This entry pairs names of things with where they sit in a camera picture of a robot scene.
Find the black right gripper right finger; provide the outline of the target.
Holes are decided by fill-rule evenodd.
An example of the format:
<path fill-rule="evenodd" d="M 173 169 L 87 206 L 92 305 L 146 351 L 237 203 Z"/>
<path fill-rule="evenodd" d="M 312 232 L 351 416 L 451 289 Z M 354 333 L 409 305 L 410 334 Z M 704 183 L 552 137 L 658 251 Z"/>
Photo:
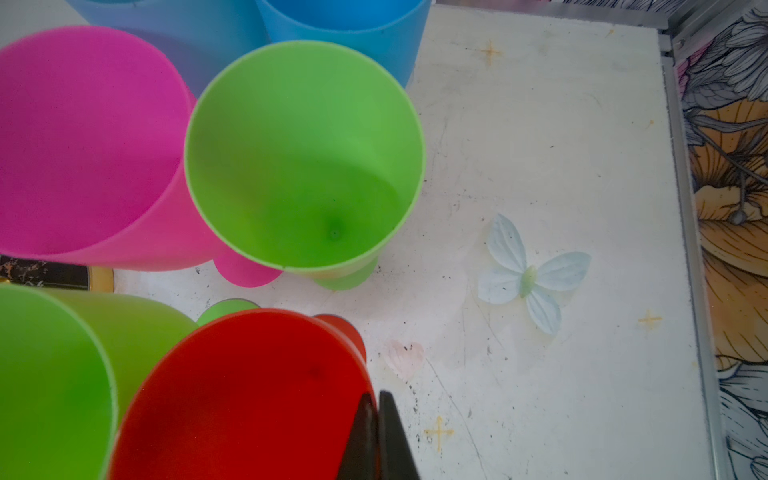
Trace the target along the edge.
<path fill-rule="evenodd" d="M 393 394 L 381 391 L 378 406 L 379 478 L 419 480 L 420 475 Z"/>

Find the pink wine glass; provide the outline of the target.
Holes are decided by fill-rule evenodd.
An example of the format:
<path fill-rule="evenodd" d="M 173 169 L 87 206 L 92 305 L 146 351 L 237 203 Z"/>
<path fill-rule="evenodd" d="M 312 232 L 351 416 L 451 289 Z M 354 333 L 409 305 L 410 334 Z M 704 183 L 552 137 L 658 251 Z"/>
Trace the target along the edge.
<path fill-rule="evenodd" d="M 1 251 L 133 271 L 213 262 L 254 288 L 279 271 L 202 219 L 183 153 L 196 99 L 150 43 L 97 26 L 38 32 L 1 51 Z"/>

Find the light blue wine glass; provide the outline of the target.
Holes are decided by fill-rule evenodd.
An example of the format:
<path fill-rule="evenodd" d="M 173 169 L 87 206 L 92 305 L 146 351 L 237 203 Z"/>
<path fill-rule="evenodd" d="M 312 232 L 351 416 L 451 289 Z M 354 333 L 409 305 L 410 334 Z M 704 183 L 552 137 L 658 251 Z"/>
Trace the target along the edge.
<path fill-rule="evenodd" d="M 158 48 L 199 96 L 229 64 L 269 43 L 248 0 L 71 1 L 89 24 L 118 29 Z"/>

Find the green wine glass front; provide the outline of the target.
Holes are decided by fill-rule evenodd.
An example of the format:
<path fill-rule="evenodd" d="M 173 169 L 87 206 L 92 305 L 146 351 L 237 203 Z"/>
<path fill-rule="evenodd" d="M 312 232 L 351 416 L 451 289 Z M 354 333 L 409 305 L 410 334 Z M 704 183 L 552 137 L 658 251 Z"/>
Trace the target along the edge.
<path fill-rule="evenodd" d="M 230 283 L 284 273 L 329 290 L 362 284 L 421 192 L 427 149 L 398 81 L 350 48 L 288 41 L 254 50 L 206 87 L 190 117 L 192 200 L 226 245 Z"/>

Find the green wine glass back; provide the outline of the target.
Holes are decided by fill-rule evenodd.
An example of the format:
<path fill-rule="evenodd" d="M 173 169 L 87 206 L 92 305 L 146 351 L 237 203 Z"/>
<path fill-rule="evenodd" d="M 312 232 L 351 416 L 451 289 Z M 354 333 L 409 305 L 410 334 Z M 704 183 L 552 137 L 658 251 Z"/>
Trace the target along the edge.
<path fill-rule="evenodd" d="M 197 325 L 140 297 L 2 286 L 2 478 L 109 478 L 131 401 Z"/>

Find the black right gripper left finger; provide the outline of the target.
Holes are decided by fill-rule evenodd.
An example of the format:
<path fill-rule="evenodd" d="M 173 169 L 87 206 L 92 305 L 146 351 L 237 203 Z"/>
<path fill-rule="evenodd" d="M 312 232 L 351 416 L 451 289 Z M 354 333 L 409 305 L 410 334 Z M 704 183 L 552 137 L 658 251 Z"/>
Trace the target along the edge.
<path fill-rule="evenodd" d="M 377 478 L 377 409 L 371 394 L 364 393 L 357 406 L 336 479 L 375 480 Z"/>

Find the red wine glass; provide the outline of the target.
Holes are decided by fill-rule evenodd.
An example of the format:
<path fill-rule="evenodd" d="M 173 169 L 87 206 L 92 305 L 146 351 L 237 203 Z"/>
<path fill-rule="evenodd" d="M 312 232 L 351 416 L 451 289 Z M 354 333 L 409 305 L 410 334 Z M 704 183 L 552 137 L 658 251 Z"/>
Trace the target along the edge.
<path fill-rule="evenodd" d="M 154 367 L 120 429 L 112 479 L 333 479 L 371 393 L 341 317 L 254 309 L 197 328 Z"/>

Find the green wine glass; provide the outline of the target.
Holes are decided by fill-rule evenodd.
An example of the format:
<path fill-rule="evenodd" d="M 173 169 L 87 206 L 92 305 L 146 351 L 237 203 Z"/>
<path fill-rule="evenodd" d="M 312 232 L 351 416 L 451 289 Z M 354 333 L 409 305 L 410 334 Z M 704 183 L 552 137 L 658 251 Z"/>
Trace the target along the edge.
<path fill-rule="evenodd" d="M 206 87 L 190 117 L 192 200 L 226 245 L 230 283 L 284 273 L 329 290 L 362 284 L 421 192 L 427 149 L 398 81 L 350 48 L 288 41 L 254 50 Z"/>
<path fill-rule="evenodd" d="M 2 478 L 109 478 L 131 401 L 197 325 L 140 297 L 2 286 Z"/>

